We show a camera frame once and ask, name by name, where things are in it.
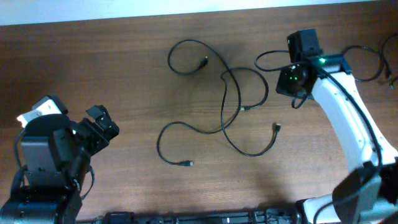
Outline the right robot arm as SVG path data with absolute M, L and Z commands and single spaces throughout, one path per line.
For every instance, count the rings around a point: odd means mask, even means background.
M 363 103 L 344 56 L 325 55 L 313 29 L 290 34 L 287 45 L 292 63 L 281 70 L 276 91 L 321 106 L 349 169 L 331 194 L 303 201 L 305 219 L 367 223 L 397 213 L 397 150 Z

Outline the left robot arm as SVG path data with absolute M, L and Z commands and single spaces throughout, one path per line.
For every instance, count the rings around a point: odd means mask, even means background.
M 21 139 L 25 165 L 14 176 L 1 223 L 75 223 L 91 157 L 109 145 L 119 127 L 94 105 L 80 122 L 48 114 L 28 122 Z

